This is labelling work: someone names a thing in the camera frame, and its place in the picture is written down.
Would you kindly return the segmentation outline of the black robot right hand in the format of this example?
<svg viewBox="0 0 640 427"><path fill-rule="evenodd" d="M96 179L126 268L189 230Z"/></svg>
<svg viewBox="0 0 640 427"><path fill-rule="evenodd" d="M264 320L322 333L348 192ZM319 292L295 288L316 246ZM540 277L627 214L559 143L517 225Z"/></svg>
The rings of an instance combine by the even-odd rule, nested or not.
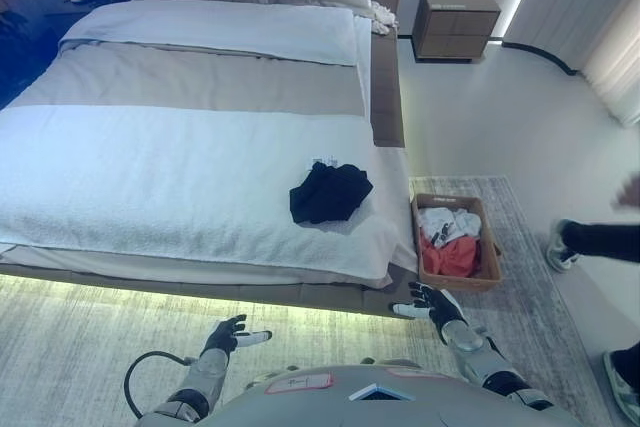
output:
<svg viewBox="0 0 640 427"><path fill-rule="evenodd" d="M408 286L412 301L390 303L388 307L392 313L412 319L431 320L444 345L447 344L443 336L443 328L446 324L451 321L460 321L467 325L466 319L451 295L422 282L409 282Z"/></svg>

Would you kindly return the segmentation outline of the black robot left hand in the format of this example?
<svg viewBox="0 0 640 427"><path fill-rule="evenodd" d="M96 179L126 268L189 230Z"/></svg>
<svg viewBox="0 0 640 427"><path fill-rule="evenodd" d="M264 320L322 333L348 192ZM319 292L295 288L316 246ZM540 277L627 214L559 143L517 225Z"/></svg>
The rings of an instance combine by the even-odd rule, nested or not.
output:
<svg viewBox="0 0 640 427"><path fill-rule="evenodd" d="M269 341L273 334L269 330L249 332L245 329L246 314L240 314L218 322L208 337L201 355L209 350L221 350L226 355L237 348L249 347Z"/></svg>

